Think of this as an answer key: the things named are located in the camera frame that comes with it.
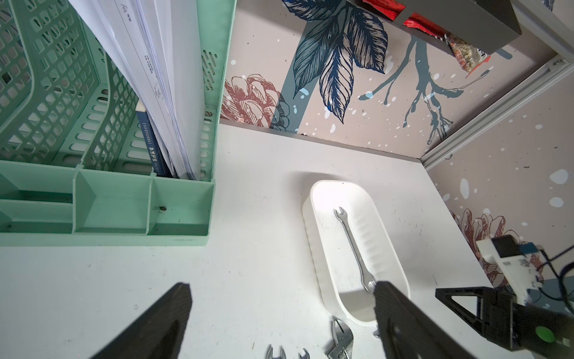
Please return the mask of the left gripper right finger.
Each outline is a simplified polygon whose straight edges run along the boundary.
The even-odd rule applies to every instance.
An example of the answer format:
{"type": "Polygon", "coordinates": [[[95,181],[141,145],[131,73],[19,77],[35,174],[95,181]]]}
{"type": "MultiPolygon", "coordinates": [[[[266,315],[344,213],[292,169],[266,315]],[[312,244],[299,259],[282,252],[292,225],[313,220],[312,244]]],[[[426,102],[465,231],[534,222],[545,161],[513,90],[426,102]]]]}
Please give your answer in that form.
{"type": "Polygon", "coordinates": [[[471,358],[388,281],[375,287],[375,316],[387,358],[471,358]]]}

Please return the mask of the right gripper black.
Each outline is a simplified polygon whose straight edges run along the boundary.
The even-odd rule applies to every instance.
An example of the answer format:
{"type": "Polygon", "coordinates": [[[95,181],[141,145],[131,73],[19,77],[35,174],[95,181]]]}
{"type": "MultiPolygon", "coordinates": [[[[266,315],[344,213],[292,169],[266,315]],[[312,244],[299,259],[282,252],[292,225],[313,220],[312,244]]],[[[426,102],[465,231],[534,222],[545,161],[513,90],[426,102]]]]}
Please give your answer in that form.
{"type": "Polygon", "coordinates": [[[439,288],[435,297],[474,331],[508,350],[528,350],[545,358],[573,357],[573,318],[523,306],[514,296],[487,287],[439,288]],[[469,311],[455,297],[474,298],[469,311]]]}

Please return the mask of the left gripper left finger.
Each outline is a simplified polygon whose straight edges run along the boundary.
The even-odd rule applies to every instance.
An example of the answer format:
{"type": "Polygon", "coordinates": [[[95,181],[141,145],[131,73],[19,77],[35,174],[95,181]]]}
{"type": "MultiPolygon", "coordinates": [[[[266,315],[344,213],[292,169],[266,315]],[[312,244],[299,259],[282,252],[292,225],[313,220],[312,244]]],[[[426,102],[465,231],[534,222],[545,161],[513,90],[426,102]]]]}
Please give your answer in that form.
{"type": "Polygon", "coordinates": [[[94,357],[179,357],[192,303],[190,285],[175,284],[94,357]]]}

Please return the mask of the orange handled adjustable wrench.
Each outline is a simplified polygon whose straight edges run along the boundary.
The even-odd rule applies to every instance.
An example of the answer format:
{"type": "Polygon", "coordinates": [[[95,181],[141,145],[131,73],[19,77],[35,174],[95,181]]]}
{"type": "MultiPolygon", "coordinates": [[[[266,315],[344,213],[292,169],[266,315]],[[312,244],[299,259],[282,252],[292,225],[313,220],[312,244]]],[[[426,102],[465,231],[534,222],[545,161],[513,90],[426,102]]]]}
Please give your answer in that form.
{"type": "Polygon", "coordinates": [[[327,350],[329,359],[352,359],[354,335],[352,330],[342,320],[333,318],[331,322],[333,344],[327,350]]]}

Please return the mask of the silver wrench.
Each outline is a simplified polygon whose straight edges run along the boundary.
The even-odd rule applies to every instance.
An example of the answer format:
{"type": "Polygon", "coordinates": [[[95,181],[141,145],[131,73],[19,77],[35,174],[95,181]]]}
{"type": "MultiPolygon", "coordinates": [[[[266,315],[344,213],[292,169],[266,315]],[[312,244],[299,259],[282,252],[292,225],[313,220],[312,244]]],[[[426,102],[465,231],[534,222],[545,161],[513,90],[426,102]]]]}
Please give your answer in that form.
{"type": "Polygon", "coordinates": [[[310,359],[310,355],[306,349],[303,349],[303,353],[298,355],[299,359],[310,359]]]}
{"type": "Polygon", "coordinates": [[[265,359],[286,359],[286,352],[284,348],[280,346],[278,353],[276,353],[274,347],[269,345],[265,353],[265,359]]]}
{"type": "Polygon", "coordinates": [[[351,250],[354,254],[355,260],[357,261],[357,265],[360,271],[361,283],[363,285],[364,290],[366,290],[369,294],[375,294],[375,287],[377,281],[375,276],[372,275],[371,272],[366,267],[366,264],[363,260],[362,254],[360,253],[360,249],[358,248],[357,241],[354,238],[354,234],[351,231],[350,224],[348,222],[348,213],[342,207],[338,207],[333,210],[336,218],[342,224],[342,227],[345,231],[345,234],[348,238],[348,242],[351,246],[351,250]]]}

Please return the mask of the white plastic storage box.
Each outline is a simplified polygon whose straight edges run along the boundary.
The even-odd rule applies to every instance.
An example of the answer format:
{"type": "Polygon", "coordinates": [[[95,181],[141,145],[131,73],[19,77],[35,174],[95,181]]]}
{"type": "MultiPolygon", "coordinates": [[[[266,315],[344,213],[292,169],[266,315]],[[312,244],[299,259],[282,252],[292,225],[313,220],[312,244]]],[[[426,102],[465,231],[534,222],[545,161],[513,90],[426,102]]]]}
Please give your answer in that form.
{"type": "Polygon", "coordinates": [[[376,281],[389,281],[405,296],[410,296],[410,285],[369,193],[352,182],[316,182],[302,215],[324,305],[334,317],[373,326],[375,297],[363,288],[348,238],[333,212],[338,207],[348,213],[360,253],[376,281]]]}

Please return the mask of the dark blue book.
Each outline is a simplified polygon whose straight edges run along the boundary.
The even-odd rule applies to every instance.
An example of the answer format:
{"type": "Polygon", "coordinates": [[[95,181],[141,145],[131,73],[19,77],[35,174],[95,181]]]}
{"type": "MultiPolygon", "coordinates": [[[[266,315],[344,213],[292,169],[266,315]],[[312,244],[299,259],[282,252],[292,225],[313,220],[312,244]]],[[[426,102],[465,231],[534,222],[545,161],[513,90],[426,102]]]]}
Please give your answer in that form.
{"type": "Polygon", "coordinates": [[[146,149],[148,151],[149,158],[152,164],[153,171],[159,177],[172,178],[172,173],[170,172],[169,166],[167,165],[166,161],[163,158],[160,145],[152,129],[152,124],[149,119],[149,115],[142,101],[140,100],[138,101],[135,110],[140,125],[140,129],[143,134],[143,140],[146,145],[146,149]]]}

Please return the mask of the green plastic file organizer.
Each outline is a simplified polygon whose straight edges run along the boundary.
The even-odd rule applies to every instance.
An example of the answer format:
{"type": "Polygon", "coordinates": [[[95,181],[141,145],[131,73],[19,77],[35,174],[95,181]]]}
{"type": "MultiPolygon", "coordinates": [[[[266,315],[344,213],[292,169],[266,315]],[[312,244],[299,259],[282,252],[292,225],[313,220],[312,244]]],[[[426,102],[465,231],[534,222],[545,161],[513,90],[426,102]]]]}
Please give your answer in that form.
{"type": "Polygon", "coordinates": [[[128,79],[72,1],[1,3],[1,244],[205,245],[236,3],[195,1],[200,178],[152,169],[128,79]]]}

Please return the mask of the red cassava chips bag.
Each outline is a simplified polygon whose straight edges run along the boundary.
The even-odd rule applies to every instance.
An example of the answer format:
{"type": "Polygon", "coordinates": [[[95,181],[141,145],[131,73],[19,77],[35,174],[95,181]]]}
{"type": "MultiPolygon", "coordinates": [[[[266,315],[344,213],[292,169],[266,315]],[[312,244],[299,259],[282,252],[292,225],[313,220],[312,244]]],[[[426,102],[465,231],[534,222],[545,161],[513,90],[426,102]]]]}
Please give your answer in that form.
{"type": "MultiPolygon", "coordinates": [[[[402,3],[393,0],[374,0],[366,1],[366,3],[392,21],[396,20],[406,9],[402,3]]],[[[414,28],[415,30],[421,31],[447,43],[461,68],[469,74],[477,67],[480,67],[483,63],[488,63],[491,59],[491,55],[467,43],[459,37],[448,33],[445,29],[439,27],[437,24],[424,18],[424,16],[421,16],[418,13],[413,13],[403,22],[403,25],[408,28],[414,28]]]]}

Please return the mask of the white paper stack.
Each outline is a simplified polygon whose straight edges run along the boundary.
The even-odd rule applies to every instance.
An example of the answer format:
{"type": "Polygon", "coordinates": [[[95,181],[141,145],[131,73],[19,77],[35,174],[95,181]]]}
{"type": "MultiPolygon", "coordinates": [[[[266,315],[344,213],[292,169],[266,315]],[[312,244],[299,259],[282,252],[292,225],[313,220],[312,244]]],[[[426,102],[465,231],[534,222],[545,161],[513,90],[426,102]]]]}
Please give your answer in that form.
{"type": "Polygon", "coordinates": [[[205,113],[195,1],[72,1],[145,107],[172,175],[200,178],[205,113]]]}

